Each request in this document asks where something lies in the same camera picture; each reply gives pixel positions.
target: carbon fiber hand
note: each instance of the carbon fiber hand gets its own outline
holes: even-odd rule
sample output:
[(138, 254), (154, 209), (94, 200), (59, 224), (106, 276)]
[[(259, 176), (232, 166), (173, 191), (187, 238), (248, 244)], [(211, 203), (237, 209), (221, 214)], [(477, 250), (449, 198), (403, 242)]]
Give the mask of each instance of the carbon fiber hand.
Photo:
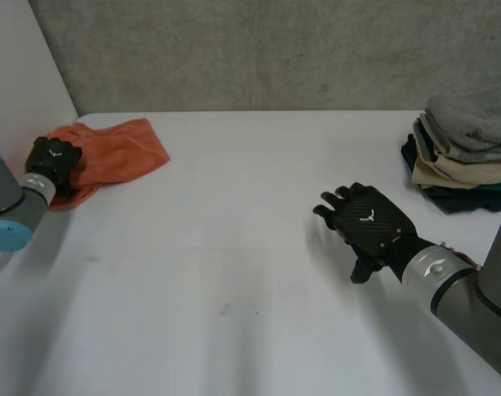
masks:
[(360, 266), (355, 267), (352, 280), (363, 283), (382, 268), (380, 263), (395, 240), (417, 232), (408, 216), (373, 186), (354, 183), (350, 188), (339, 187), (335, 194), (321, 195), (334, 210), (318, 205), (313, 212), (352, 245)]

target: gray towel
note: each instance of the gray towel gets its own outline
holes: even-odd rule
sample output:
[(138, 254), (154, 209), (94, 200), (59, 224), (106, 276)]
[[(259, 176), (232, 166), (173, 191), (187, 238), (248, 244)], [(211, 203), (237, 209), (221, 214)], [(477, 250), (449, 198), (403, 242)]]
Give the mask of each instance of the gray towel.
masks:
[(501, 87), (432, 97), (428, 134), (441, 152), (465, 163), (501, 161)]

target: beige cloth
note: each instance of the beige cloth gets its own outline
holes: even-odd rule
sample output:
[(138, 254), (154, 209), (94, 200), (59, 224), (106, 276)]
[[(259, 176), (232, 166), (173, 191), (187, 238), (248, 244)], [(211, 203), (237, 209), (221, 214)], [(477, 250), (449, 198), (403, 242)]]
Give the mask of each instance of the beige cloth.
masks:
[(448, 188), (464, 188), (469, 190), (474, 188), (476, 184), (463, 183), (457, 180), (449, 180), (435, 173), (421, 158), (417, 156), (415, 161), (414, 171), (412, 172), (412, 183), (419, 184), (421, 188), (429, 188), (431, 186), (440, 186)]
[[(501, 183), (501, 163), (459, 163), (443, 156), (438, 152), (437, 148), (435, 150), (437, 160), (435, 162), (428, 161), (429, 154), (425, 152), (425, 146), (420, 144), (423, 138), (417, 134), (415, 128), (414, 137), (417, 144), (418, 160), (421, 159), (422, 165), (430, 167), (441, 179), (453, 182), (449, 183), (448, 187), (473, 188), (482, 184)], [(421, 179), (424, 176), (422, 170), (423, 167), (418, 170), (422, 175)], [(432, 183), (432, 185), (447, 186), (446, 183), (442, 185)]]

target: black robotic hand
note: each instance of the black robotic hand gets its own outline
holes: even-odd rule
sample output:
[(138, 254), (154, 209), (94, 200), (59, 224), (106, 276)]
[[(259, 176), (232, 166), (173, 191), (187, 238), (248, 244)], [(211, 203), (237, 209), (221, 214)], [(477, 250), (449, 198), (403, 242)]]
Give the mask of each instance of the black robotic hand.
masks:
[(375, 187), (354, 183), (350, 188), (339, 187), (335, 194), (321, 195), (334, 210), (318, 205), (313, 212), (351, 245), (358, 257), (351, 280), (364, 283), (385, 265), (396, 240), (417, 237), (417, 231), (408, 216)]
[(39, 173), (49, 178), (56, 187), (56, 194), (68, 196), (71, 193), (70, 173), (82, 155), (82, 150), (70, 142), (39, 137), (26, 160), (25, 169), (29, 173)]

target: gray concrete wall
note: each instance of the gray concrete wall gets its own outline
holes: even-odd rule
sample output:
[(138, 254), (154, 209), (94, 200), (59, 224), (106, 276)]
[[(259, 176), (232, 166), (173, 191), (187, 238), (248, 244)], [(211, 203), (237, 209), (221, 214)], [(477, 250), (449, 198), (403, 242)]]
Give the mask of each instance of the gray concrete wall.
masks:
[(501, 84), (501, 0), (30, 0), (80, 114), (418, 109)]

